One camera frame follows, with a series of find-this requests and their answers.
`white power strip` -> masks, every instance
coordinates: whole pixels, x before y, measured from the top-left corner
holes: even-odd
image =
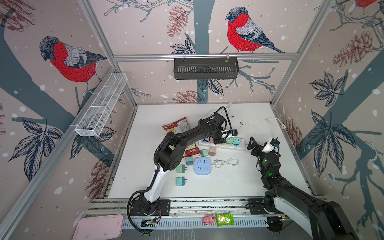
[[[240,139],[239,145],[233,145],[228,143],[222,143],[222,144],[214,144],[214,141],[211,139],[209,142],[204,141],[204,139],[198,141],[199,146],[207,146],[207,147],[215,147],[215,148],[223,148],[223,149],[233,149],[233,150],[245,150],[245,140],[243,138]]]

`coiled white cable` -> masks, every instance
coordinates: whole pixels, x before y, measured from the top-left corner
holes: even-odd
[[[230,158],[230,159],[228,159],[227,161],[223,161],[223,160],[215,159],[215,160],[214,160],[214,163],[211,164],[211,165],[214,165],[216,168],[221,168],[222,166],[224,166],[224,165],[226,165],[226,164],[227,164],[227,165],[230,165],[230,166],[236,166],[236,165],[239,164],[239,160],[238,160],[237,158],[235,158],[235,157]]]

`pink plush pig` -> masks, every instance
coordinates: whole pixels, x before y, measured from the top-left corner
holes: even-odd
[[[216,216],[214,214],[212,215],[205,215],[203,218],[203,223],[205,223],[206,226],[210,226],[213,222],[216,222]]]

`black metal basket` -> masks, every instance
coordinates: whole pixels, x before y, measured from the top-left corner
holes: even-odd
[[[175,58],[175,79],[235,79],[239,73],[237,58]]]

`square blue power socket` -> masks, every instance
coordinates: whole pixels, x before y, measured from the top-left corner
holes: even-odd
[[[207,175],[211,173],[211,160],[207,157],[195,159],[195,173],[197,175]]]

